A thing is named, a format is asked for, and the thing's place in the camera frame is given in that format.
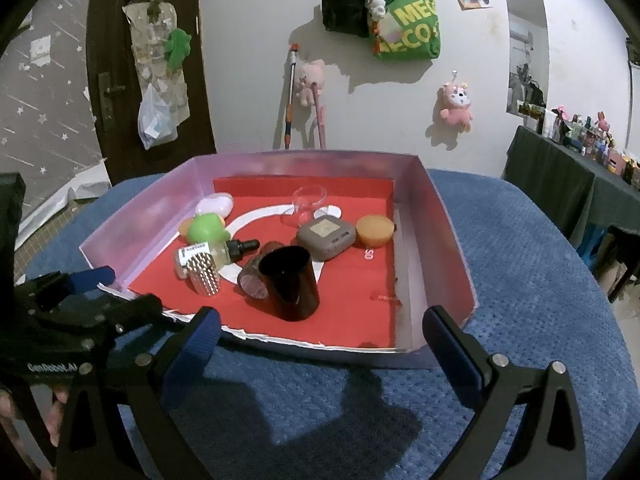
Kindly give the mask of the person's left hand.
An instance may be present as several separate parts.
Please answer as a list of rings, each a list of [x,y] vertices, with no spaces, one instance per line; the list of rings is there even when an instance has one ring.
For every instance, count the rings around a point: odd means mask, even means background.
[[[57,448],[70,388],[53,386],[50,390],[52,394],[50,408],[43,415],[43,422],[47,427],[51,444]],[[4,390],[1,391],[1,426],[31,472],[38,474],[39,479],[54,480],[56,478],[56,467],[47,463],[13,399]]]

